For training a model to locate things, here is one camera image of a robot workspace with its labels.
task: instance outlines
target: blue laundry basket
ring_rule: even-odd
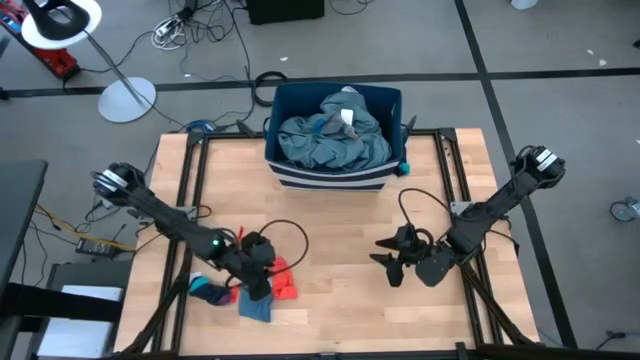
[[[357,171],[336,169],[309,170],[287,162],[280,144],[278,130],[293,116],[311,116],[320,112],[322,101],[345,86],[362,94],[369,113],[380,123],[382,135],[391,146],[391,157],[380,166]],[[400,163],[403,152],[402,93],[398,89],[339,83],[291,83],[278,86],[266,132],[265,159],[280,183],[288,188],[310,190],[376,191],[384,187]]]

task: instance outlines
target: wheel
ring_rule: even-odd
[[[609,212],[620,222],[631,222],[636,218],[629,214],[629,204],[624,201],[616,201],[609,207]]]

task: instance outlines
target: wooden table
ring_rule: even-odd
[[[497,187],[482,131],[456,132],[471,196],[485,200]],[[169,204],[176,199],[185,136],[163,135],[158,147],[151,188]],[[445,151],[451,156],[448,148]],[[198,153],[192,161],[193,173]],[[423,285],[413,269],[405,272],[400,288],[391,288],[384,268],[369,258],[369,253],[384,253],[375,240],[392,236],[405,223],[397,203],[400,190],[418,187],[445,201],[433,137],[409,139],[411,175],[392,177],[380,193],[285,190],[264,161],[263,140],[212,140],[207,154],[201,203],[210,206],[213,215],[201,219],[201,224],[257,231],[270,220],[286,218],[304,227],[311,245],[307,257],[293,269],[299,298],[276,300],[270,324],[240,317],[237,305],[214,307],[188,297],[181,355],[444,350],[460,341],[474,347],[457,268],[435,288]],[[451,173],[456,180],[455,171]],[[193,196],[193,182],[187,202]],[[450,226],[447,212],[428,197],[407,193],[404,198],[417,226],[436,237]],[[504,223],[494,229],[508,233]],[[146,230],[138,246],[155,234]],[[274,226],[266,236],[289,262],[303,250],[303,239],[292,226]],[[136,255],[116,350],[131,343],[158,304],[167,248],[168,241],[160,238]],[[485,258],[496,300],[526,336],[537,340],[513,245],[489,233]],[[192,271],[218,280],[227,276],[197,259]],[[479,298],[477,302],[484,336],[490,340],[486,310]],[[173,319],[171,310],[163,348],[169,346]]]

